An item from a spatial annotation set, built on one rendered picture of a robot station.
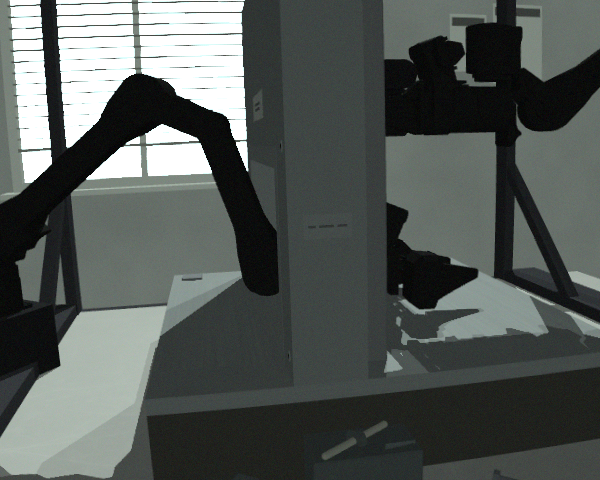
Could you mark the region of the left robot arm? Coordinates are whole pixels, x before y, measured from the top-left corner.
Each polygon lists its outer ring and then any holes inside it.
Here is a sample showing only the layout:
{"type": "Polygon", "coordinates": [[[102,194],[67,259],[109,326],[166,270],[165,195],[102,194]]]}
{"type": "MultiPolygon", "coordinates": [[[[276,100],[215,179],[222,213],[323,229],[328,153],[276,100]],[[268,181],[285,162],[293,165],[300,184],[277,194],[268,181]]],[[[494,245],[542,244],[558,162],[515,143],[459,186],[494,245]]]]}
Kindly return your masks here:
{"type": "MultiPolygon", "coordinates": [[[[440,35],[417,43],[409,48],[409,56],[419,80],[448,77],[459,88],[467,81],[456,79],[455,65],[465,51],[462,43],[446,40],[440,35]]],[[[522,134],[516,124],[516,104],[526,128],[555,131],[600,88],[600,49],[544,83],[521,68],[521,41],[521,26],[496,22],[466,27],[466,73],[472,74],[474,82],[496,82],[496,86],[470,86],[477,96],[478,117],[469,133],[495,132],[496,146],[511,147],[522,134]]]]}

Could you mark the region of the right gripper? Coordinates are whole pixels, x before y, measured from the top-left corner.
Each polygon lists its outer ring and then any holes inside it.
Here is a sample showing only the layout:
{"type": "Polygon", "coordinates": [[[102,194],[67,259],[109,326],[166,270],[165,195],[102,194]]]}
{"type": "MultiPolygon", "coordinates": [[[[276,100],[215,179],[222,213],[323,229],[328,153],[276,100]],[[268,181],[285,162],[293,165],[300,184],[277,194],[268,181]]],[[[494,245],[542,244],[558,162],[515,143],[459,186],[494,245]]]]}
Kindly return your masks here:
{"type": "Polygon", "coordinates": [[[401,247],[401,254],[387,257],[387,293],[399,295],[403,278],[402,295],[418,309],[435,309],[439,299],[478,277],[476,268],[450,264],[449,257],[430,251],[412,250],[401,239],[395,246],[401,247]]]}

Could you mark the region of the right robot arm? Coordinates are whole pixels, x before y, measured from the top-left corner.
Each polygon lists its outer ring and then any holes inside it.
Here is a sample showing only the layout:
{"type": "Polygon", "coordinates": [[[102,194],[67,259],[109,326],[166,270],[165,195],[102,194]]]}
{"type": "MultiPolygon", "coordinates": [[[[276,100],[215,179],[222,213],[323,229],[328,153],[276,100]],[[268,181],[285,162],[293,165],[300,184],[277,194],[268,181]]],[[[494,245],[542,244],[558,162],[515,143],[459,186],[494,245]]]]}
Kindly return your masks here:
{"type": "Polygon", "coordinates": [[[168,81],[135,73],[122,81],[88,131],[20,194],[0,204],[0,317],[32,307],[23,302],[15,262],[52,231],[45,224],[50,212],[121,147],[161,124],[200,142],[234,227],[247,288],[262,296],[279,293],[277,231],[263,212],[228,117],[177,95],[168,81]]]}

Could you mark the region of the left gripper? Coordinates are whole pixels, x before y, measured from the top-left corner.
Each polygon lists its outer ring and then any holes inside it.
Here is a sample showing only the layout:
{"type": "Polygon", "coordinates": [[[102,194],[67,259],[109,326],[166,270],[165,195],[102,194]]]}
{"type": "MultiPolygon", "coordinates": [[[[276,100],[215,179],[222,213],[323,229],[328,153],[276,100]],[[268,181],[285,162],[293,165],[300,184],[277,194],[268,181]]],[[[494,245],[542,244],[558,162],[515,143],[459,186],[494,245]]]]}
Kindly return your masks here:
{"type": "Polygon", "coordinates": [[[448,77],[430,77],[406,90],[390,91],[390,96],[385,91],[386,136],[448,135],[455,117],[451,133],[471,132],[478,117],[476,93],[469,85],[460,85],[455,103],[455,88],[448,77]]]}

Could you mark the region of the dark grey metal frame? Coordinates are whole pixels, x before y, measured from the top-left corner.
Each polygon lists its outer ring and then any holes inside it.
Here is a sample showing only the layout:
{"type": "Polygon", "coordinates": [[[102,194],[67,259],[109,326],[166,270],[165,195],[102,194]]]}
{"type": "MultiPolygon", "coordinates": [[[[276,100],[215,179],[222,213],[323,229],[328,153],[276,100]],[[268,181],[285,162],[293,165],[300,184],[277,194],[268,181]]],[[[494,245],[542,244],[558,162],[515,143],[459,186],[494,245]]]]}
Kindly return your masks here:
{"type": "MultiPolygon", "coordinates": [[[[497,23],[516,26],[516,0],[497,1],[497,23]]],[[[53,163],[67,150],[61,78],[57,0],[40,0],[41,30],[47,114],[53,163]]],[[[516,141],[511,147],[496,149],[496,213],[494,276],[504,280],[513,270],[514,201],[523,212],[558,292],[567,297],[578,293],[515,164],[516,141]]],[[[56,305],[59,261],[66,305],[82,310],[71,194],[49,214],[39,302],[56,305]],[[62,240],[62,244],[61,244],[62,240]],[[60,254],[61,250],[61,254],[60,254]]]]}

